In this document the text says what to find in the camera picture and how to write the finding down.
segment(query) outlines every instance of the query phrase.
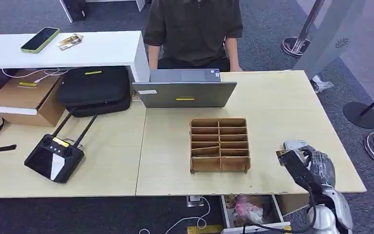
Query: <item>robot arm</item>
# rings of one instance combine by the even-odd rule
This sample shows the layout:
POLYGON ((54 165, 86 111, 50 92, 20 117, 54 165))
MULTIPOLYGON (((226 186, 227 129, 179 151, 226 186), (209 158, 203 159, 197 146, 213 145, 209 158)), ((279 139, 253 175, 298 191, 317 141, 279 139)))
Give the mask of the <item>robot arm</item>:
POLYGON ((315 234, 350 234, 353 222, 345 197, 335 190, 335 168, 329 157, 311 146, 278 152, 279 161, 293 180, 302 188, 312 191, 314 204, 308 212, 313 222, 313 206, 317 217, 313 225, 315 234))

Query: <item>black laptop bag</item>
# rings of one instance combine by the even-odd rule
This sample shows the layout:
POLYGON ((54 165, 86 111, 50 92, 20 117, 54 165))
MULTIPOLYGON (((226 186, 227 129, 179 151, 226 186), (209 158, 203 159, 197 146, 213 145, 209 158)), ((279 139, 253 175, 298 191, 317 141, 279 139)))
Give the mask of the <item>black laptop bag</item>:
POLYGON ((124 66, 84 67, 67 72, 58 100, 73 116, 87 117, 125 111, 130 107, 130 80, 124 66))

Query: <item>white cable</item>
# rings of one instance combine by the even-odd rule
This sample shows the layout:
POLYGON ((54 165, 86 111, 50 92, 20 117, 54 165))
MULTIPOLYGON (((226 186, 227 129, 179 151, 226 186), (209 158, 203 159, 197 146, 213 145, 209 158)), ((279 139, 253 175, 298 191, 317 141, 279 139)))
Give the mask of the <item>white cable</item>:
POLYGON ((60 76, 60 75, 63 75, 63 74, 65 74, 65 73, 67 73, 67 72, 69 71, 69 69, 66 69, 66 68, 58 68, 58 67, 57 67, 56 69, 41 69, 41 70, 36 70, 36 71, 31 72, 31 73, 29 73, 29 74, 27 74, 27 75, 19 76, 19 77, 11 76, 11 75, 7 74, 7 73, 5 72, 4 69, 2 69, 2 72, 3 72, 6 76, 11 77, 11 78, 25 78, 25 77, 28 77, 28 76, 30 76, 30 75, 32 75, 32 74, 35 74, 35 73, 37 73, 37 72, 42 72, 42 71, 46 74, 46 76, 44 76, 44 77, 42 77, 42 78, 39 78, 39 79, 35 80, 35 81, 34 81, 35 84, 39 83, 41 80, 43 80, 43 79, 45 79, 45 78, 47 78, 47 77, 50 77, 50 76, 60 76))
MULTIPOLYGON (((178 220, 178 221, 177 221, 177 222, 176 222, 172 227, 170 227, 170 228, 166 231, 166 233, 164 233, 164 234, 167 234, 171 229, 173 229, 175 226, 177 226, 177 224, 179 224, 180 222, 182 222, 182 221, 184 221, 184 220, 188 220, 188 219, 197 219, 197 224, 196 224, 197 228, 199 228, 199 229, 204 229, 204 228, 206 228, 206 227, 207 227, 207 222, 206 222, 206 220, 203 219, 203 218, 204 218, 206 215, 208 215, 208 214, 210 213, 210 203, 207 201, 207 199, 206 199, 205 197, 202 196, 201 198, 204 199, 204 201, 207 202, 207 205, 208 205, 208 211, 207 211, 207 213, 205 213, 205 214, 202 215, 201 217, 187 217, 187 218, 182 218, 182 219, 178 220), (199 226, 199 222, 200 222, 200 220, 202 220, 202 221, 204 222, 204 226, 202 226, 202 227, 199 226)), ((146 231, 148 234, 151 234, 151 233, 149 232, 149 230, 146 229, 146 228, 141 229, 140 232, 138 232, 138 234, 141 234, 142 231, 146 231)))

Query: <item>cardboard organizer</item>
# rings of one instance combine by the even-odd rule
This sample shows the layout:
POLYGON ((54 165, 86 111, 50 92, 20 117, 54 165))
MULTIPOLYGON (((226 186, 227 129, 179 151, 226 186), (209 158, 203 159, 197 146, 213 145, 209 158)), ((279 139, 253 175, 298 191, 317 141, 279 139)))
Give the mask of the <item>cardboard organizer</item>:
POLYGON ((190 123, 190 172, 245 172, 250 153, 245 118, 203 118, 190 123))

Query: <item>yellow label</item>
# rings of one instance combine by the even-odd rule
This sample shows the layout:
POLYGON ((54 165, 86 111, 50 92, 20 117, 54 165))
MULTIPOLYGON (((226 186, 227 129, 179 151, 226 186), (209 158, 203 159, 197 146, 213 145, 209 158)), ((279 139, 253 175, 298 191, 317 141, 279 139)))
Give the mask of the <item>yellow label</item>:
POLYGON ((285 227, 283 227, 283 230, 291 231, 291 230, 292 230, 292 227, 290 227, 290 226, 285 226, 285 227))
POLYGON ((176 98, 176 101, 194 101, 194 98, 176 98))
POLYGON ((197 226, 187 227, 187 234, 218 234, 223 231, 222 225, 207 225, 203 229, 199 229, 197 226))
POLYGON ((36 86, 37 84, 35 83, 26 83, 26 82, 21 82, 19 83, 20 85, 26 85, 26 86, 36 86))
POLYGON ((85 74, 86 75, 92 75, 92 74, 98 74, 98 73, 102 73, 102 71, 86 72, 85 74))
POLYGON ((56 143, 58 143, 58 144, 64 146, 64 147, 68 147, 68 146, 69 146, 69 144, 68 144, 67 142, 65 142, 65 141, 63 141, 63 140, 60 140, 60 139, 58 139, 58 138, 56 138, 56 137, 54 137, 54 141, 55 141, 56 143))

